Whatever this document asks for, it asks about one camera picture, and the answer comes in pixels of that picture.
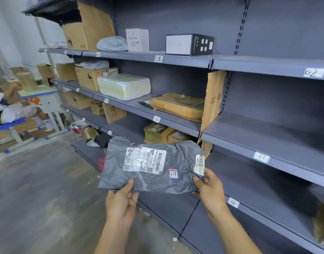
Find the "foam-wrapped package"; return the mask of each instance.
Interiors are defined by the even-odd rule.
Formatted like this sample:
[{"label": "foam-wrapped package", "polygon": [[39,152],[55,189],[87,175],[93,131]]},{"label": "foam-wrapped package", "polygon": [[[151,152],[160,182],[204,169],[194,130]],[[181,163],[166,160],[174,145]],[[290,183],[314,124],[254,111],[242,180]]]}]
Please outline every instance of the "foam-wrapped package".
[{"label": "foam-wrapped package", "polygon": [[197,191],[204,179],[204,154],[193,141],[134,145],[116,136],[108,143],[98,188],[121,189],[134,178],[133,191],[180,194]]},{"label": "foam-wrapped package", "polygon": [[104,95],[128,101],[150,94],[150,79],[131,74],[112,74],[97,78],[100,92]]}]

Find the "handwritten number label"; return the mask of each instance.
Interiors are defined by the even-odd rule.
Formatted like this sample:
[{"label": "handwritten number label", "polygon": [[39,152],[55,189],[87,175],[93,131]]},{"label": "handwritten number label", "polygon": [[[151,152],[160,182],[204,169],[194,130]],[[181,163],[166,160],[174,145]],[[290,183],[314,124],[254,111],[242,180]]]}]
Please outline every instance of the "handwritten number label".
[{"label": "handwritten number label", "polygon": [[154,62],[162,63],[162,61],[163,61],[163,56],[155,55]]},{"label": "handwritten number label", "polygon": [[304,77],[321,78],[324,75],[324,69],[321,68],[306,68]]},{"label": "handwritten number label", "polygon": [[154,118],[153,118],[152,120],[153,120],[154,122],[156,122],[156,123],[160,123],[161,118],[158,117],[158,116],[154,116]]},{"label": "handwritten number label", "polygon": [[258,161],[261,161],[263,163],[268,163],[269,159],[270,159],[270,156],[259,153],[259,152],[256,151],[255,154],[254,154],[254,159],[257,159]]},{"label": "handwritten number label", "polygon": [[240,205],[240,202],[239,201],[236,201],[235,199],[233,199],[232,197],[229,197],[229,200],[228,200],[228,204],[232,205],[233,207],[235,208],[239,208],[239,205]]}]

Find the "gray floor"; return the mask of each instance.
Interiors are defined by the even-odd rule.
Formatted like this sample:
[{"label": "gray floor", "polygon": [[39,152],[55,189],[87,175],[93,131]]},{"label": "gray floor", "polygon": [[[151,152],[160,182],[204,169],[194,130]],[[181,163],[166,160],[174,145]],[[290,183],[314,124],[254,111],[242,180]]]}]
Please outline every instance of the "gray floor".
[{"label": "gray floor", "polygon": [[[0,254],[93,253],[107,191],[75,140],[69,132],[0,161]],[[126,253],[191,254],[139,208]]]}]

